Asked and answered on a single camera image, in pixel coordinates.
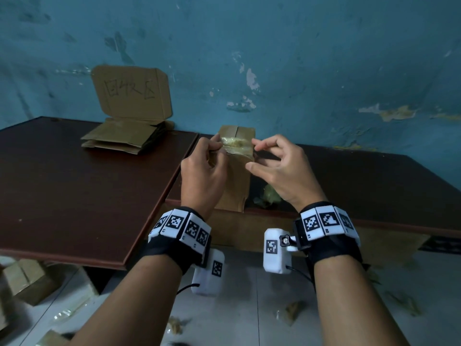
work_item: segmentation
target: person's left hand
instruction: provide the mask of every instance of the person's left hand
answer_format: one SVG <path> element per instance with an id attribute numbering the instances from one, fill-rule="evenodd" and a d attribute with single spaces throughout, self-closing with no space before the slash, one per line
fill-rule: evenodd
<path id="1" fill-rule="evenodd" d="M 219 135 L 202 137 L 192 154 L 181 162 L 181 206 L 197 211 L 206 221 L 221 199 L 227 179 L 227 154 Z M 216 166 L 208 163 L 209 152 L 217 150 Z"/>

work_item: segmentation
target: forearm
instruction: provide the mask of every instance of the forearm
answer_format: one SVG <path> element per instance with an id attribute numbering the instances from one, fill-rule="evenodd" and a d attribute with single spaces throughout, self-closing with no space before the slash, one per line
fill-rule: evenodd
<path id="1" fill-rule="evenodd" d="M 143 257 L 71 345 L 160 345 L 181 277 L 169 256 Z"/>
<path id="2" fill-rule="evenodd" d="M 354 258 L 321 260 L 314 275 L 325 345 L 408 345 Z"/>

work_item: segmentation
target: tabletop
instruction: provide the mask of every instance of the tabletop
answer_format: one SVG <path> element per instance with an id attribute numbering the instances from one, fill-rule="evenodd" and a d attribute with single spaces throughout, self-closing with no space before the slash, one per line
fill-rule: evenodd
<path id="1" fill-rule="evenodd" d="M 360 150 L 300 145 L 328 199 L 346 210 L 356 226 L 461 238 L 461 191 L 412 158 Z M 275 158 L 264 152 L 261 156 Z M 251 176 L 246 214 L 295 218 L 287 202 L 263 209 L 253 202 L 266 182 Z M 179 175 L 166 203 L 178 206 Z"/>
<path id="2" fill-rule="evenodd" d="M 197 139 L 133 155 L 82 148 L 98 123 L 40 117 L 0 131 L 0 254 L 123 269 Z"/>

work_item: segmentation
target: white tile floor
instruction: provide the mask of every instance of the white tile floor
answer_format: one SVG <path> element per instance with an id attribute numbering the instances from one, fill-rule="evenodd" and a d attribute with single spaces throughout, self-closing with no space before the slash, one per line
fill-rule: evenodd
<path id="1" fill-rule="evenodd" d="M 165 334 L 163 344 L 184 341 L 200 345 L 321 345 L 321 330 L 312 286 L 303 277 L 292 273 L 269 274 L 262 269 L 262 255 L 226 250 L 224 286 L 217 298 L 193 295 L 190 290 L 176 298 L 172 315 L 189 320 L 183 334 Z M 302 268 L 302 261 L 295 261 Z M 417 252 L 412 267 L 387 267 L 375 270 L 385 291 L 404 291 L 412 296 L 423 315 L 412 317 L 400 306 L 384 297 L 401 329 L 412 345 L 461 344 L 461 256 Z M 190 284 L 193 271 L 182 279 L 181 286 Z M 124 273 L 118 272 L 105 292 L 81 308 L 67 320 L 56 323 L 53 317 L 81 300 L 87 293 L 83 277 L 75 273 L 61 290 L 41 305 L 27 308 L 29 322 L 0 345 L 33 346 L 49 329 L 60 333 L 77 331 L 107 295 L 117 286 Z M 308 307 L 289 327 L 276 320 L 277 308 L 304 300 Z"/>

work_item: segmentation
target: hand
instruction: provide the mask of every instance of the hand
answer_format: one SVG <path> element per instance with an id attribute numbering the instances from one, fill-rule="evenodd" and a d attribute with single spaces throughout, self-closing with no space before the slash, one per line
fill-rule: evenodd
<path id="1" fill-rule="evenodd" d="M 206 221 L 221 199 L 227 179 L 227 153 L 219 135 L 202 137 L 192 154 L 181 162 L 181 206 L 197 211 Z M 216 165 L 208 163 L 209 152 L 217 150 Z"/>
<path id="2" fill-rule="evenodd" d="M 256 162 L 247 163 L 246 169 L 273 186 L 297 212 L 309 204 L 327 200 L 301 147 L 282 135 L 262 141 L 253 138 L 251 142 L 255 151 L 267 150 L 281 160 L 259 158 Z"/>

